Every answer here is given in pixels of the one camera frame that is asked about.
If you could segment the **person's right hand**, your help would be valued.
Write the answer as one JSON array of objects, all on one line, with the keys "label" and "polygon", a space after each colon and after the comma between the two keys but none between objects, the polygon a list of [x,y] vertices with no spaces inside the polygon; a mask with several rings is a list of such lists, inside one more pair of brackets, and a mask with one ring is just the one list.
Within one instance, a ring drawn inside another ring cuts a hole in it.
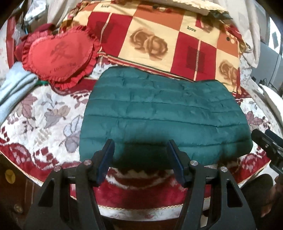
[{"label": "person's right hand", "polygon": [[275,185],[269,190],[266,204],[261,208],[261,217],[270,213],[276,200],[282,196],[282,175],[278,175],[275,178]]}]

